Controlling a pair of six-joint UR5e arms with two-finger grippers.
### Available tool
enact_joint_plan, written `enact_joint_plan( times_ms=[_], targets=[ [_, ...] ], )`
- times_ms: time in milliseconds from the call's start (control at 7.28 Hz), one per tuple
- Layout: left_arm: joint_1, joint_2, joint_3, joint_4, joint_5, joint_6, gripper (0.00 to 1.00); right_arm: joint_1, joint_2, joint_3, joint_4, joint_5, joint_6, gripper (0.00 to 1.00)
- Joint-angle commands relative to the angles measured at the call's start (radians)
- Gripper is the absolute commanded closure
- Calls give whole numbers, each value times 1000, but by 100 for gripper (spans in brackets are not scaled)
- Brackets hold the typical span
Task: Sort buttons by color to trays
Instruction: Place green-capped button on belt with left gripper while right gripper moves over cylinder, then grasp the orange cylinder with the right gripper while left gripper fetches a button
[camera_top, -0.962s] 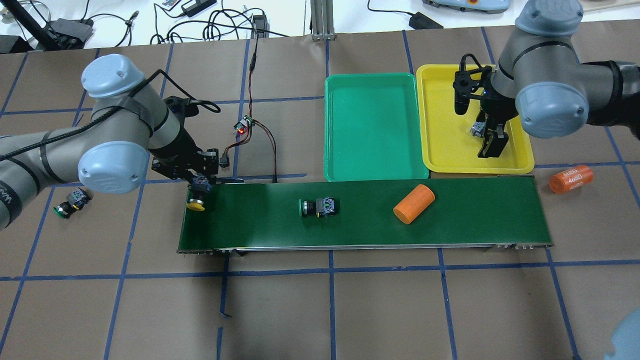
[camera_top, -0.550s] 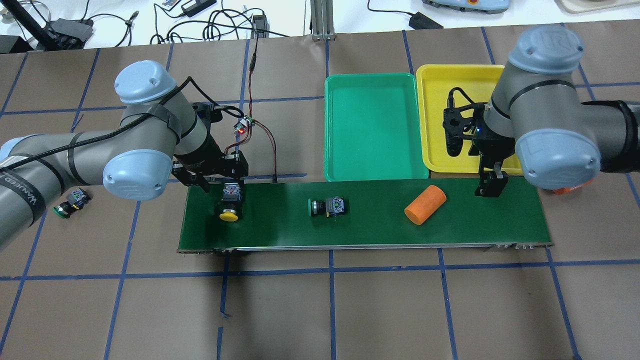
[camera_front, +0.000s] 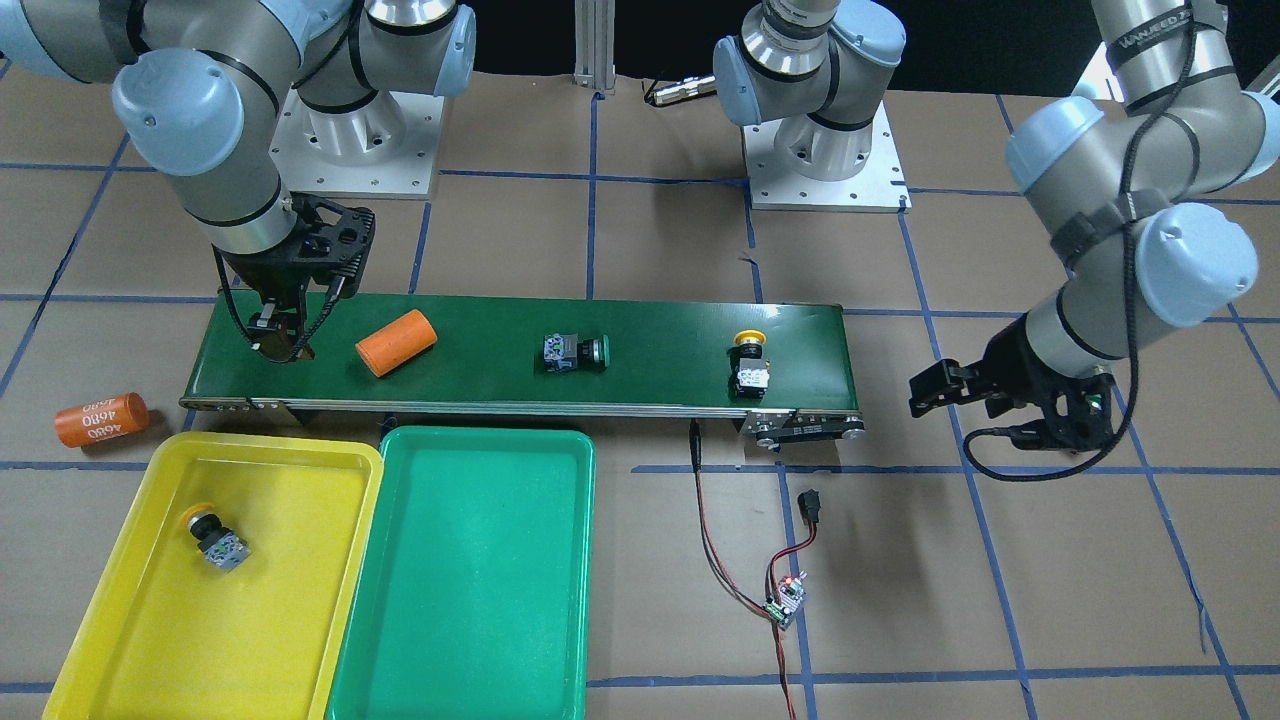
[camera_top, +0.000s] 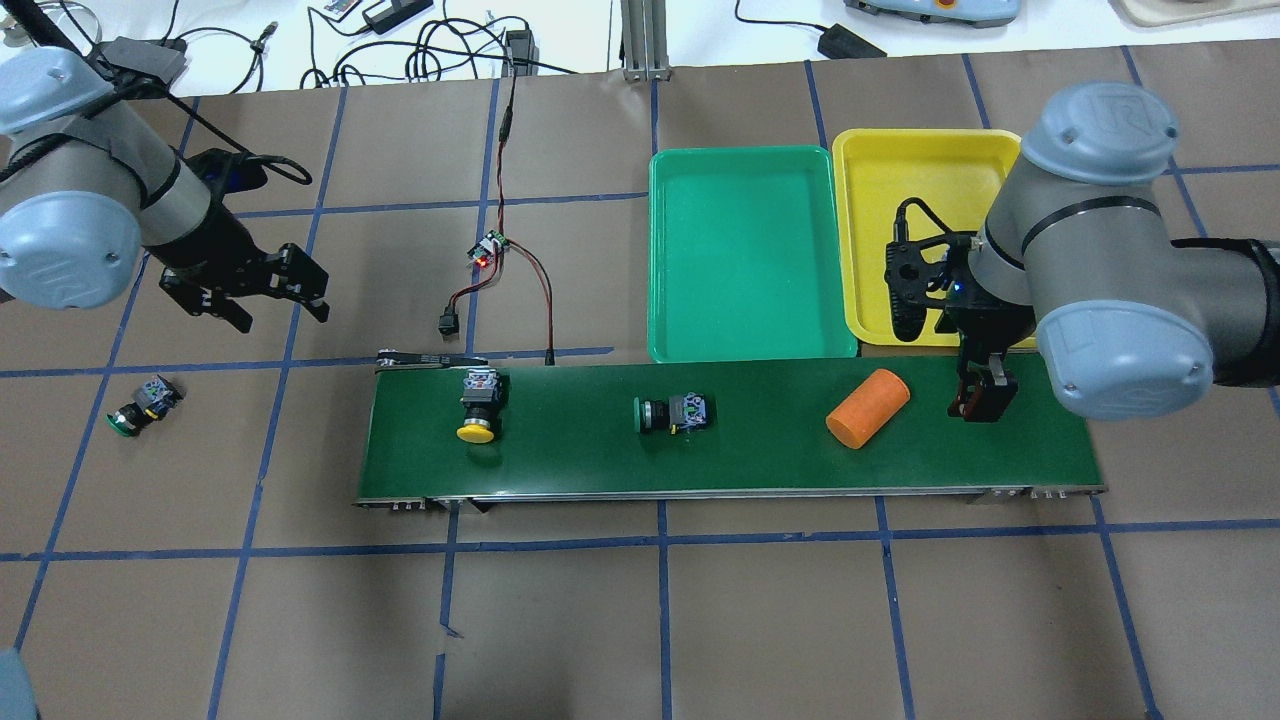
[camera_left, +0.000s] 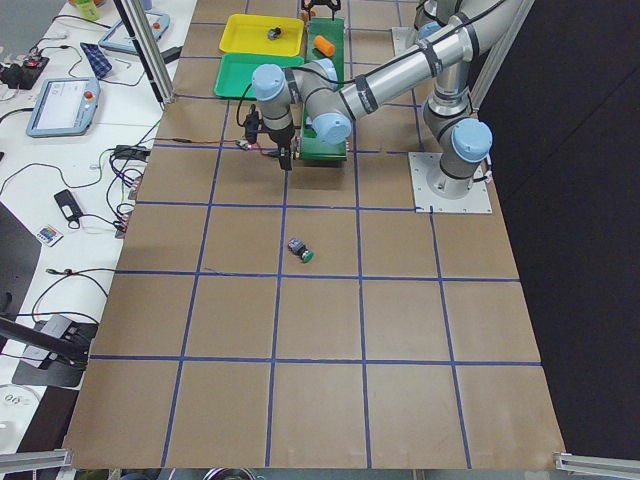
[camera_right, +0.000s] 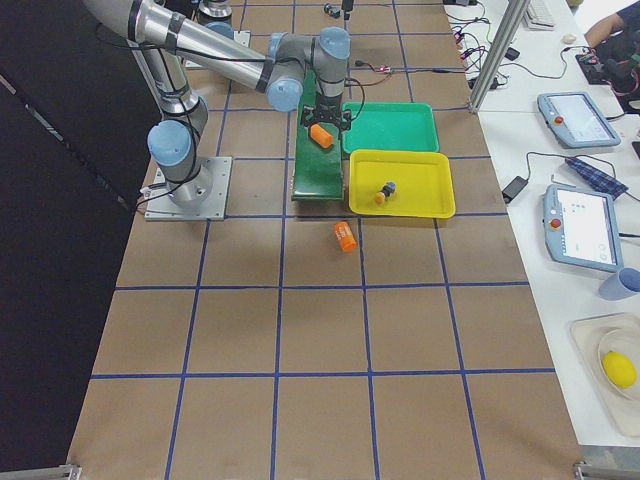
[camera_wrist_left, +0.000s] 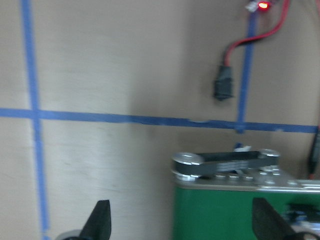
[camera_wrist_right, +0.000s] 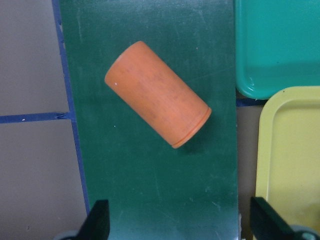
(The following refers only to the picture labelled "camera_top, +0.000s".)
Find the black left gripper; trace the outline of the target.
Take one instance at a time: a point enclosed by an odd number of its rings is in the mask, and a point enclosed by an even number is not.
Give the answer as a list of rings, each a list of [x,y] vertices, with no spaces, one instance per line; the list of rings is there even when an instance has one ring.
[[[296,243],[262,251],[233,215],[210,215],[182,237],[160,245],[160,288],[191,316],[220,318],[248,334],[253,318],[238,299],[264,296],[298,304],[328,322],[329,274]]]

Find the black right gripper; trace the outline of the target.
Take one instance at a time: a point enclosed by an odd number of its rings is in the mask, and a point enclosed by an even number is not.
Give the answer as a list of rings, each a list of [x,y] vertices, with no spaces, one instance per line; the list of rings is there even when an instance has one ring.
[[[996,423],[1019,391],[1018,379],[1004,360],[1014,345],[1032,334],[1034,313],[1021,305],[955,305],[950,319],[960,336],[960,386],[947,414],[965,421]]]

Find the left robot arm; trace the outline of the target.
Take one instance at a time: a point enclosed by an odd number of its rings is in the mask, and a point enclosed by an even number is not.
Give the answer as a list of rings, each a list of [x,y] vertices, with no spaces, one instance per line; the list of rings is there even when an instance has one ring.
[[[189,315],[246,333],[253,319],[241,299],[264,296],[326,322],[328,273],[296,243],[261,250],[225,205],[269,173],[298,184],[312,176],[230,140],[182,156],[131,104],[157,86],[141,73],[110,81],[56,46],[3,63],[4,299],[99,307],[124,291],[146,252],[163,265],[161,290]]]

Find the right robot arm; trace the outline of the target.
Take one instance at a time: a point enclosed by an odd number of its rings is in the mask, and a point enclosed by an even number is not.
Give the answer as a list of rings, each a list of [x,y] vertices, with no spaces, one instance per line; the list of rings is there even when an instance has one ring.
[[[1172,110],[1137,85],[1048,100],[986,219],[948,252],[955,414],[1012,387],[1004,355],[1027,337],[1057,401],[1094,420],[1277,383],[1277,245],[1170,234],[1153,182],[1179,138]]]

